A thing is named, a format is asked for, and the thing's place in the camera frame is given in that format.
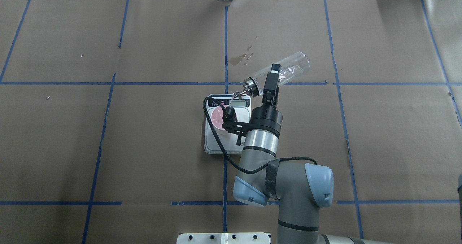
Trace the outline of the glass sauce dispenser bottle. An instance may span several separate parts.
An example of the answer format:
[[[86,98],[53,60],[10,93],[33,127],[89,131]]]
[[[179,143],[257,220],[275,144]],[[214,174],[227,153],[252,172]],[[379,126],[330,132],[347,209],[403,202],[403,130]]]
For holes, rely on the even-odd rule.
[[[233,98],[241,99],[243,95],[258,97],[263,95],[267,76],[277,81],[279,86],[291,82],[295,78],[307,74],[311,70],[311,61],[305,53],[294,53],[275,64],[269,65],[244,80],[243,90],[234,92]]]

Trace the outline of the pink paper cup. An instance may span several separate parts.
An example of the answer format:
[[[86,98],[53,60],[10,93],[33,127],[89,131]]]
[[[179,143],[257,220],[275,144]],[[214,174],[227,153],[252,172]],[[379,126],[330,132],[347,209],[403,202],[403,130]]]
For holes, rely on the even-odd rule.
[[[228,131],[222,127],[223,121],[223,109],[220,106],[210,109],[209,115],[212,121],[212,127],[218,134],[228,134]]]

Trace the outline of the grey digital kitchen scale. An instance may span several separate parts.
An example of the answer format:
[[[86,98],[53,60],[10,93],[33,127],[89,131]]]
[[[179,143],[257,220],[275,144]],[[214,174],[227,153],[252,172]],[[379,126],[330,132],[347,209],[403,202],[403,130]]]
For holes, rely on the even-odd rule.
[[[249,96],[242,96],[241,99],[232,99],[232,94],[210,94],[212,97],[219,101],[224,107],[231,106],[236,112],[236,119],[238,122],[248,123],[251,116],[251,98]],[[205,119],[205,132],[204,132],[204,151],[208,154],[222,154],[219,145],[216,142],[215,136],[211,128],[214,128],[223,147],[229,155],[240,155],[244,148],[245,137],[241,138],[241,145],[237,145],[236,134],[226,131],[223,125],[223,111],[219,104],[213,100],[208,100],[206,109],[212,121],[212,126],[208,124]]]

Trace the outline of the white pedestal column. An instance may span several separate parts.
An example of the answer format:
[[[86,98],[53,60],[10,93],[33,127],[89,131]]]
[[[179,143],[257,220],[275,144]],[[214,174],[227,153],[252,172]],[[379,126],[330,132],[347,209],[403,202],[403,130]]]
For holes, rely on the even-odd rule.
[[[265,232],[208,232],[180,234],[177,244],[272,244]]]

